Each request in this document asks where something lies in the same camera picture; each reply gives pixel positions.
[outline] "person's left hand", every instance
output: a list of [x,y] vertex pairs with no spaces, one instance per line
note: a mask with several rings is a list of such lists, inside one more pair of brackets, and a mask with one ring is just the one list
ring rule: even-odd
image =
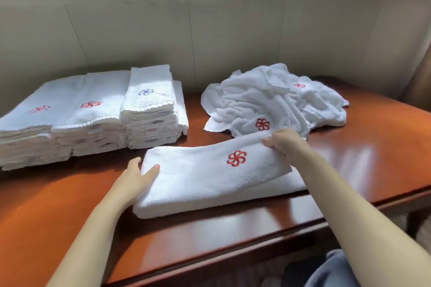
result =
[[114,202],[123,210],[144,195],[151,187],[157,175],[159,175],[160,165],[156,164],[141,176],[141,171],[138,167],[140,161],[141,158],[139,157],[130,160],[127,169],[117,178],[105,196],[105,199]]

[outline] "curtain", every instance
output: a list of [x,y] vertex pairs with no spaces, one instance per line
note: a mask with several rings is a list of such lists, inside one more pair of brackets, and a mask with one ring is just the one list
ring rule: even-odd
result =
[[401,101],[431,111],[431,45],[404,90]]

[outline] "reddish-brown table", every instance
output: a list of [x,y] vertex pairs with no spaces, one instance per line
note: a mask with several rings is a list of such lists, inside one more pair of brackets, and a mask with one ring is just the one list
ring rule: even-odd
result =
[[[350,101],[347,125],[308,142],[366,199],[391,214],[431,204],[431,113],[330,79]],[[186,95],[190,129],[177,145],[227,140],[203,132],[200,95]],[[0,286],[43,286],[127,161],[118,150],[0,174]],[[120,219],[106,281],[112,286],[185,285],[310,245],[325,226],[306,191],[139,220]]]

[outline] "wall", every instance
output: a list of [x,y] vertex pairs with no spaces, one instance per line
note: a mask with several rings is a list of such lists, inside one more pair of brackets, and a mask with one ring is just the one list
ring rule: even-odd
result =
[[283,62],[397,96],[430,16],[431,0],[0,0],[0,114],[54,78],[160,63],[186,91]]

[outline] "blue embroidered logo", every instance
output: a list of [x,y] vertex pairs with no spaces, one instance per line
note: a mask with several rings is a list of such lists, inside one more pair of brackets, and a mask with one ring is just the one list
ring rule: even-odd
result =
[[148,95],[148,94],[153,93],[153,92],[154,92],[154,90],[152,88],[148,88],[146,90],[139,91],[138,94],[139,95]]

